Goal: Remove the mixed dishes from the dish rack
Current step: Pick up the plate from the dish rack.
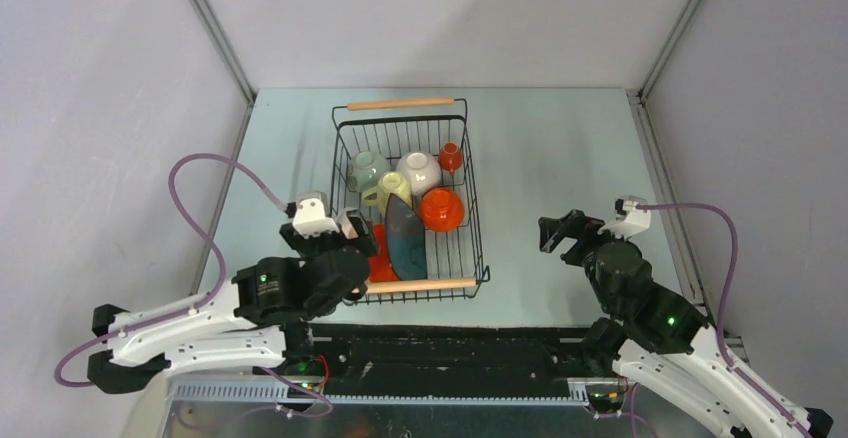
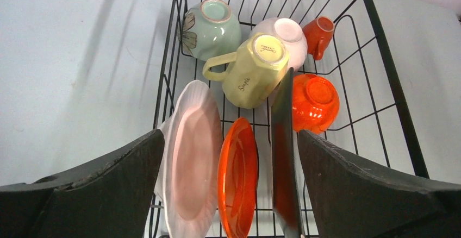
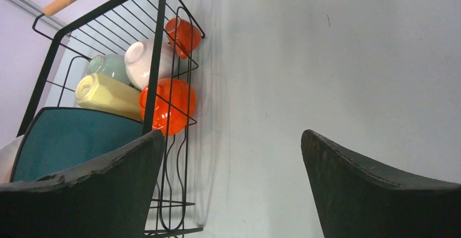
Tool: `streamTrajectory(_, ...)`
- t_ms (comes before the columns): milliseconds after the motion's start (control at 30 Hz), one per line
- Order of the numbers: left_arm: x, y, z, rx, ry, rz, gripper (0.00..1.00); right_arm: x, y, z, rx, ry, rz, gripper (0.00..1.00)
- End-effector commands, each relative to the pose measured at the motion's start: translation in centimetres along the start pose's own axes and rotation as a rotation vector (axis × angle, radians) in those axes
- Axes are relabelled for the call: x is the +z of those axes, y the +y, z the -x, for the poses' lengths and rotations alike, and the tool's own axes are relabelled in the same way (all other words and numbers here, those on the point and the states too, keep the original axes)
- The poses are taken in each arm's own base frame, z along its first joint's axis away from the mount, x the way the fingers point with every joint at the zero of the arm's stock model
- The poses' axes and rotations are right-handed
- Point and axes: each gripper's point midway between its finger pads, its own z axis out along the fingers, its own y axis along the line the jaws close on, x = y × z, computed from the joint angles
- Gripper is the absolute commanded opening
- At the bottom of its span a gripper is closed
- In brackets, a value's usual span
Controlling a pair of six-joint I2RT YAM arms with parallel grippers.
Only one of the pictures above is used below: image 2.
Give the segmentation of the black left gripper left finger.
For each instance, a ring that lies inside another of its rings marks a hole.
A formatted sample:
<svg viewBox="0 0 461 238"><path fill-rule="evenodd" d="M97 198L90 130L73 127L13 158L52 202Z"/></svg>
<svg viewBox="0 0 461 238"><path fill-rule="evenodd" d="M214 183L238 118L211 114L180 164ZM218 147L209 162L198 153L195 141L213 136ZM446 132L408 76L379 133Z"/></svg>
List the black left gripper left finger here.
<svg viewBox="0 0 461 238"><path fill-rule="evenodd" d="M33 183L1 187L1 237L142 237L165 140L136 140Z"/></svg>

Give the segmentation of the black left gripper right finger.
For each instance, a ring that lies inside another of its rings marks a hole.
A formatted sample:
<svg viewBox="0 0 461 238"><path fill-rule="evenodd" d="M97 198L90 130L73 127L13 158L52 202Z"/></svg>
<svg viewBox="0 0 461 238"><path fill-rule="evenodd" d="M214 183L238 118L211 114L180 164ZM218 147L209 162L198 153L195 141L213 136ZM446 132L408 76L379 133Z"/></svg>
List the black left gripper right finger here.
<svg viewBox="0 0 461 238"><path fill-rule="evenodd" d="M301 131L321 237L460 237L460 185L403 173Z"/></svg>

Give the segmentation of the teal square plate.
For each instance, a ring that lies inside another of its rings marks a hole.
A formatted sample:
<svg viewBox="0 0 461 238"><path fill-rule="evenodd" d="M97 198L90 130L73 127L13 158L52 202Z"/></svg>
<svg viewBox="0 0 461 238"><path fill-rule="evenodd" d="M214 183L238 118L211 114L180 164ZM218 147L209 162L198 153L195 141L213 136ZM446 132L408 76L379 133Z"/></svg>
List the teal square plate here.
<svg viewBox="0 0 461 238"><path fill-rule="evenodd" d="M285 237L305 237L296 182L292 130L294 69L281 80L270 108L272 204Z"/></svg>

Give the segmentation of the white pink fluted plate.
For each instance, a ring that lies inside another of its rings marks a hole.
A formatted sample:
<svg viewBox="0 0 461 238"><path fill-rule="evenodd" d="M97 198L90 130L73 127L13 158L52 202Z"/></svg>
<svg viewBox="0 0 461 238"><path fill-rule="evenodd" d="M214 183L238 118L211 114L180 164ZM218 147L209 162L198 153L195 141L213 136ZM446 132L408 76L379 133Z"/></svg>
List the white pink fluted plate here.
<svg viewBox="0 0 461 238"><path fill-rule="evenodd" d="M160 127L165 138L155 193L163 202L169 237L205 237L217 209L223 133L209 86L189 82Z"/></svg>

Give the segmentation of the orange round plate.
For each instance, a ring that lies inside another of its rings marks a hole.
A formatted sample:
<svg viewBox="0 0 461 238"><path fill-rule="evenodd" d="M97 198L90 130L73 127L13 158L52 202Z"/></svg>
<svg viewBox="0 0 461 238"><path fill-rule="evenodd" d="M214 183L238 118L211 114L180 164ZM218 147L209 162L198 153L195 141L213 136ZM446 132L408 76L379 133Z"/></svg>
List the orange round plate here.
<svg viewBox="0 0 461 238"><path fill-rule="evenodd" d="M240 117L224 139L217 175L217 206L227 237L248 237L258 178L258 150L252 126Z"/></svg>

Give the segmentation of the yellow ceramic mug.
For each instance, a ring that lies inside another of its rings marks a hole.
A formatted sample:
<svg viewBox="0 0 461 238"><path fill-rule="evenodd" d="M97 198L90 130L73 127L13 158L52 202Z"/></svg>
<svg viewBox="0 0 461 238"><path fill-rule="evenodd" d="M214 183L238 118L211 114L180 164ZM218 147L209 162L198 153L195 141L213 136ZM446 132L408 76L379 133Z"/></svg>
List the yellow ceramic mug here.
<svg viewBox="0 0 461 238"><path fill-rule="evenodd" d="M253 109L268 98L286 73L290 53L275 36L256 33L235 52L212 57L202 74L221 82L226 98L236 107Z"/></svg>

